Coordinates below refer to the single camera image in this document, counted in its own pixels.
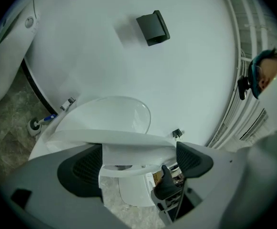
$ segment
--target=toilet brush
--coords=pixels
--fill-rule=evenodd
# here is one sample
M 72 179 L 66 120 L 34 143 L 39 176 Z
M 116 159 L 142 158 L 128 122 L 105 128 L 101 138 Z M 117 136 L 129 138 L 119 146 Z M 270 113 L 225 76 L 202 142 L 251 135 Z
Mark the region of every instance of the toilet brush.
M 52 114 L 44 119 L 38 120 L 36 117 L 31 119 L 27 124 L 27 130 L 31 136 L 36 136 L 41 131 L 41 125 L 45 121 L 52 120 L 56 117 L 55 114 Z

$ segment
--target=black trim strip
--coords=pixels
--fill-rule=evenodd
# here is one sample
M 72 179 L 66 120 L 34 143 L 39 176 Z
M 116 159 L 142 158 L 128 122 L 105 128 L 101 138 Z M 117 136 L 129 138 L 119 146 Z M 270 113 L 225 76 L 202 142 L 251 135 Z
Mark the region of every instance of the black trim strip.
M 55 112 L 55 110 L 50 106 L 50 104 L 46 101 L 46 99 L 44 98 L 42 93 L 39 91 L 36 83 L 34 82 L 32 76 L 28 70 L 27 64 L 24 59 L 21 63 L 21 67 L 24 71 L 24 74 L 25 74 L 31 88 L 33 89 L 34 93 L 37 95 L 40 102 L 44 105 L 44 107 L 48 110 L 48 112 L 51 113 L 51 115 L 53 115 L 53 114 L 57 115 L 57 112 Z
M 260 115 L 257 117 L 257 119 L 254 121 L 254 123 L 251 125 L 251 127 L 242 135 L 242 137 L 240 137 L 240 140 L 242 140 L 242 138 L 246 135 L 246 133 L 249 132 L 250 129 L 252 129 L 252 127 L 254 126 L 254 124 L 256 123 L 256 121 L 260 118 L 260 116 L 262 115 L 264 109 L 261 111 Z

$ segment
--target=toilet bowl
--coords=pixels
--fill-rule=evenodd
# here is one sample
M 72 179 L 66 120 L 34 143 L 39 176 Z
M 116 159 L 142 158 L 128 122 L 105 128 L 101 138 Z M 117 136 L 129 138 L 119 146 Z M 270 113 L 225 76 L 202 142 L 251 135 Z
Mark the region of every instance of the toilet bowl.
M 102 143 L 101 176 L 132 177 L 175 162 L 175 142 L 147 135 L 151 113 L 141 101 L 123 96 L 96 99 L 62 112 L 37 141 L 30 159 L 86 143 Z M 119 170 L 118 166 L 127 166 Z

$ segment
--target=handrail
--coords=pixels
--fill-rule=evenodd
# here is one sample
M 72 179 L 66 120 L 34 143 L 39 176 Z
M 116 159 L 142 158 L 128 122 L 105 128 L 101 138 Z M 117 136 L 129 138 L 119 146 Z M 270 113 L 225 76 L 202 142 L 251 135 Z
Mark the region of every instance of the handrail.
M 226 0 L 228 5 L 229 5 L 229 9 L 230 9 L 230 13 L 232 15 L 232 21 L 233 21 L 233 24 L 234 24 L 234 31 L 235 31 L 235 34 L 236 34 L 236 44 L 237 44 L 237 49 L 238 49 L 238 63 L 237 63 L 237 72 L 236 72 L 236 80 L 235 80 L 235 86 L 234 86 L 234 90 L 233 90 L 233 93 L 232 93 L 232 96 L 230 98 L 230 101 L 229 101 L 229 104 L 228 104 L 228 107 L 227 107 L 227 110 L 222 118 L 222 121 L 217 129 L 217 131 L 215 132 L 215 134 L 213 135 L 212 139 L 210 140 L 210 142 L 208 143 L 207 146 L 210 146 L 212 144 L 212 142 L 214 141 L 215 139 L 215 136 L 217 135 L 217 133 L 219 132 L 221 126 L 223 125 L 225 119 L 226 119 L 226 116 L 228 114 L 228 111 L 230 110 L 231 108 L 231 105 L 233 103 L 233 99 L 234 99 L 234 96 L 236 94 L 236 89 L 237 89 L 237 80 L 240 76 L 240 66 L 241 66 L 241 43 L 240 43 L 240 32 L 239 32 L 239 26 L 238 26 L 238 21 L 237 21 L 237 18 L 236 18 L 236 13 L 234 11 L 234 8 L 233 8 L 233 5 L 232 5 L 232 2 L 231 0 Z
M 247 0 L 241 0 L 247 15 L 250 37 L 252 43 L 252 58 L 257 56 L 257 35 L 256 35 L 256 25 L 254 22 L 253 14 L 250 9 Z M 222 134 L 220 140 L 217 141 L 212 148 L 220 149 L 229 139 L 232 137 L 241 126 L 243 126 L 245 120 L 248 116 L 250 116 L 252 110 L 256 109 L 258 105 L 258 101 L 251 96 L 251 92 L 248 92 L 246 100 L 240 103 L 240 106 L 237 106 L 237 111 L 235 117 L 231 121 L 230 126 L 227 130 Z
M 253 0 L 253 3 L 257 10 L 257 15 L 258 15 L 259 23 L 260 23 L 260 28 L 261 28 L 262 50 L 267 50 L 268 49 L 268 37 L 267 37 L 266 20 L 264 18 L 264 14 L 263 14 L 262 8 L 261 8 L 258 0 Z

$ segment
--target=white wall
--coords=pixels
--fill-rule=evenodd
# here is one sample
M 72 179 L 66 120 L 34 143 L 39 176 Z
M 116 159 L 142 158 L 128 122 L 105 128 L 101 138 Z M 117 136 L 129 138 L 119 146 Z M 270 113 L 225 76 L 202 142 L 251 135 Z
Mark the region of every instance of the white wall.
M 35 0 L 42 18 L 26 55 L 52 107 L 126 95 L 150 109 L 150 134 L 184 129 L 205 145 L 233 89 L 235 41 L 224 0 Z M 148 47 L 135 18 L 159 10 L 171 39 Z

